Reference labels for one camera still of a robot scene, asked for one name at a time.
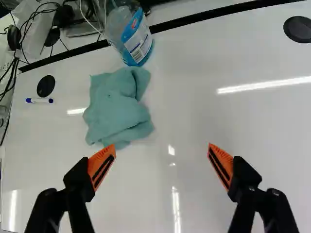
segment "black circular hole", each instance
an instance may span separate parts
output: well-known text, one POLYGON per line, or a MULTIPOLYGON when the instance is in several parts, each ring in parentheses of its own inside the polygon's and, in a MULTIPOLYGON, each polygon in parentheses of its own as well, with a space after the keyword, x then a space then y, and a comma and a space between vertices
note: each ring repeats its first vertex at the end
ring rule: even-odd
POLYGON ((311 42, 311 19, 307 17, 291 17, 285 21, 283 29, 285 34, 295 42, 311 42))
POLYGON ((55 78, 52 75, 44 76, 38 83, 37 94, 44 98, 48 96, 55 87, 55 78))

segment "bottle label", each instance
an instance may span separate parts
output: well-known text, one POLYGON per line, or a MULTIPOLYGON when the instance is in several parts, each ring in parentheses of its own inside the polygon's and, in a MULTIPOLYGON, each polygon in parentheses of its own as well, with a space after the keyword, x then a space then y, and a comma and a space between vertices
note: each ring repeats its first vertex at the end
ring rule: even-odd
POLYGON ((139 63, 149 52, 152 45, 152 37, 141 8, 139 8, 126 26, 121 40, 136 63, 139 63))

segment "crumpled towel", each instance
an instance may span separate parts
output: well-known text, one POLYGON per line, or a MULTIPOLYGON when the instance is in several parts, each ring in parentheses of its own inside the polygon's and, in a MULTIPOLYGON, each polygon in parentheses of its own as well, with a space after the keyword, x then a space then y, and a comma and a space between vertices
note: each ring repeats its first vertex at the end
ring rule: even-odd
POLYGON ((122 149, 153 131, 148 109, 139 103, 149 80, 150 73, 141 67, 91 76, 90 105, 83 114, 89 145, 100 142, 122 149))

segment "headphones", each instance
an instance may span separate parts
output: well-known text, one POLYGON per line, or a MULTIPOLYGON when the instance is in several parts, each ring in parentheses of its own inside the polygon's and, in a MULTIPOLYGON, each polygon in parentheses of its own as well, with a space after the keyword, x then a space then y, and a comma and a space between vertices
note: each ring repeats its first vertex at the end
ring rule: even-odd
MULTIPOLYGON (((77 0, 65 0, 62 5, 59 5, 56 9, 52 26, 49 34, 46 38, 44 46, 50 47, 54 45, 60 37, 60 29, 69 25, 78 24, 84 22, 84 19, 74 20, 75 13, 72 6, 65 4, 66 2, 77 1, 77 0)), ((94 14, 94 8, 91 0, 86 0, 88 10, 86 12, 86 18, 90 18, 94 14)), ((20 40, 22 38, 20 29, 14 25, 10 25, 7 31, 7 40, 9 47, 12 51, 20 49, 20 40)))

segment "white table surface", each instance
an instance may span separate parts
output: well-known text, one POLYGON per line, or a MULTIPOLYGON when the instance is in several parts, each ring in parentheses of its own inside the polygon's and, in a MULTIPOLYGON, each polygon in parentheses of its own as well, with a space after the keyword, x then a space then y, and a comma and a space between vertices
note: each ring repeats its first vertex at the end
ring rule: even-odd
MULTIPOLYGON (((261 189, 283 191, 300 232, 310 231, 311 44, 283 32, 289 17, 311 17, 310 7, 261 8, 154 34, 143 102, 155 131, 117 151, 87 205, 95 232, 225 233, 236 204, 206 158, 208 142, 246 159, 262 175, 261 189), (220 94, 262 82, 264 89, 220 94)), ((4 230, 22 233, 37 194, 64 188, 64 174, 101 148, 86 144, 81 114, 68 110, 88 106, 90 74, 122 66, 107 47, 19 75, 4 142, 4 230), (55 103, 27 104, 47 74, 56 78, 55 103)), ((70 231, 65 215, 60 232, 70 231)), ((263 232, 259 217, 252 232, 263 232)))
MULTIPOLYGON (((220 7, 230 6, 250 0, 175 0, 172 2, 156 5, 152 7, 152 12, 147 16, 148 25, 156 25, 172 19, 193 15, 199 12, 212 10, 220 7)), ((91 34, 78 37, 65 37, 63 42, 71 50, 96 42, 98 34, 91 34)), ((52 54, 67 51, 60 41, 53 46, 52 54)), ((51 48, 44 48, 38 59, 29 58, 29 62, 35 62, 50 56, 51 48)))

